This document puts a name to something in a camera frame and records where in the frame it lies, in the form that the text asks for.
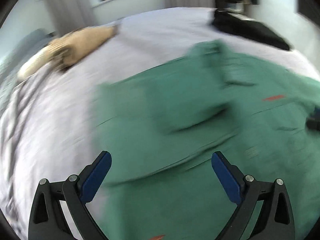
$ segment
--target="round metal joint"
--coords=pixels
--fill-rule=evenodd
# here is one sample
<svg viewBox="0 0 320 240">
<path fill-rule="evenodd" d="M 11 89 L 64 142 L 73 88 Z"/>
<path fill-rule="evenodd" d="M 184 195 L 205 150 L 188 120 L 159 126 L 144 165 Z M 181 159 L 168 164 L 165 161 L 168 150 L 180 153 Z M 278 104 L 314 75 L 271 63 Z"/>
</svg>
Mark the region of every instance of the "round metal joint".
<svg viewBox="0 0 320 240">
<path fill-rule="evenodd" d="M 279 185 L 283 185 L 283 180 L 282 179 L 277 179 L 277 183 L 279 184 Z"/>
<path fill-rule="evenodd" d="M 253 182 L 254 177 L 252 177 L 251 175 L 247 175 L 247 176 L 245 176 L 245 180 L 248 182 Z"/>
<path fill-rule="evenodd" d="M 39 184 L 40 184 L 40 185 L 43 185 L 43 184 L 45 184 L 46 182 L 47 182 L 46 179 L 41 179 L 41 180 L 39 181 Z"/>
<path fill-rule="evenodd" d="M 71 176 L 69 177 L 69 181 L 76 181 L 77 178 L 78 178 L 77 175 L 71 175 Z"/>
</svg>

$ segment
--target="gray blanket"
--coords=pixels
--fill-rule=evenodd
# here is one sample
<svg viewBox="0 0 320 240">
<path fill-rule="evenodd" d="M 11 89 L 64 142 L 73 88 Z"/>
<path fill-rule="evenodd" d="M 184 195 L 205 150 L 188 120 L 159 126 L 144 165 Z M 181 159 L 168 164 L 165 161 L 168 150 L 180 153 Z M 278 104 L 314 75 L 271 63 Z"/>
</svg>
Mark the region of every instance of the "gray blanket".
<svg viewBox="0 0 320 240">
<path fill-rule="evenodd" d="M 33 197 L 41 178 L 50 182 L 78 174 L 98 156 L 91 111 L 95 86 L 116 82 L 180 57 L 196 43 L 222 39 L 233 51 L 278 63 L 320 80 L 298 51 L 282 51 L 214 30 L 206 8 L 170 8 L 123 19 L 119 34 L 66 73 L 47 64 L 17 87 L 0 120 L 0 207 L 22 239 L 28 235 Z M 99 190 L 87 204 L 104 222 Z M 74 237 L 81 239 L 65 206 Z"/>
</svg>

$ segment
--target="green garment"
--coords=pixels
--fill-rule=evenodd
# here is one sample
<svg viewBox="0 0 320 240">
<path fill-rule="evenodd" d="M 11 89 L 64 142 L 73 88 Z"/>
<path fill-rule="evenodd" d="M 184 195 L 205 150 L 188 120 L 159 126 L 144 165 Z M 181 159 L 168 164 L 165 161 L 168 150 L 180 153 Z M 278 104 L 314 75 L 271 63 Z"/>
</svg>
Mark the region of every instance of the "green garment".
<svg viewBox="0 0 320 240">
<path fill-rule="evenodd" d="M 319 82 L 221 41 L 100 85 L 97 151 L 112 167 L 99 226 L 110 240 L 214 239 L 236 207 L 211 167 L 219 150 L 245 174 L 284 180 L 302 239 L 320 215 L 320 133 L 305 129 L 316 105 Z"/>
</svg>

